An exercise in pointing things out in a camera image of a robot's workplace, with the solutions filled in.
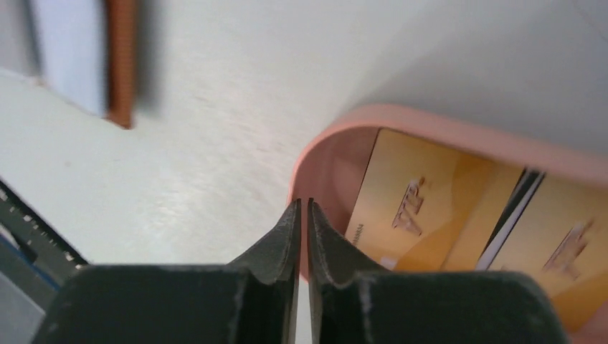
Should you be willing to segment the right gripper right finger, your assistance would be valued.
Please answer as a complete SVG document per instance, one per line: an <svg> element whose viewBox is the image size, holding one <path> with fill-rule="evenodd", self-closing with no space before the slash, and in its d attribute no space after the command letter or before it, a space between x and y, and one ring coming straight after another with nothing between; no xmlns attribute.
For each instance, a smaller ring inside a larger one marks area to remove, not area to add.
<svg viewBox="0 0 608 344"><path fill-rule="evenodd" d="M567 343L550 301L517 272L392 272L308 202L314 343Z"/></svg>

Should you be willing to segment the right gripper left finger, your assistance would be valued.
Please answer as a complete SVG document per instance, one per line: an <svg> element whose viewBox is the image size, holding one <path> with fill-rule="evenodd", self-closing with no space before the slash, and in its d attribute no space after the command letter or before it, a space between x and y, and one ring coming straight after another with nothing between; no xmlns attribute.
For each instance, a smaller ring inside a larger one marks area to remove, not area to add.
<svg viewBox="0 0 608 344"><path fill-rule="evenodd" d="M227 264L90 265L48 309L35 343L293 343L301 202Z"/></svg>

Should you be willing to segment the pink oval tray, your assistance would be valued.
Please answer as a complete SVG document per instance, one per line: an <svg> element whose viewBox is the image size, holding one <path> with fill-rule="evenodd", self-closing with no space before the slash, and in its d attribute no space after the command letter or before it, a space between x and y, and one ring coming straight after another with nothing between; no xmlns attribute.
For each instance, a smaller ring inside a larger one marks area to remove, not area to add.
<svg viewBox="0 0 608 344"><path fill-rule="evenodd" d="M376 137L383 129L428 140L500 163L523 167L518 184L481 254L536 177L546 174L607 188L607 159L603 157L579 153L398 105L359 107L342 115L321 132L302 152L295 166L290 198L301 199L307 205L307 211L302 217L303 258L300 272L308 284L308 202L314 200L322 208L331 226L346 238L346 230ZM392 270L381 266L392 272L515 272L477 270L475 266L479 258L480 256L476 259L473 268L465 269L464 251L460 247L455 247L438 270ZM564 327L551 299L546 293L545 295ZM571 332L565 327L564 329L569 338L567 343L605 343L607 302L576 332Z"/></svg>

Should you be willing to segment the brown leather card holder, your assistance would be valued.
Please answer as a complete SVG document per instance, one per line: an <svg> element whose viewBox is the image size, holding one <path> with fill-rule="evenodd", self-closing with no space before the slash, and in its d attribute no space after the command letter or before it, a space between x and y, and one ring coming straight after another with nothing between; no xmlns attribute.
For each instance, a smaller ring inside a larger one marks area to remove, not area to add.
<svg viewBox="0 0 608 344"><path fill-rule="evenodd" d="M136 1L30 1L42 83L129 129L136 96Z"/></svg>

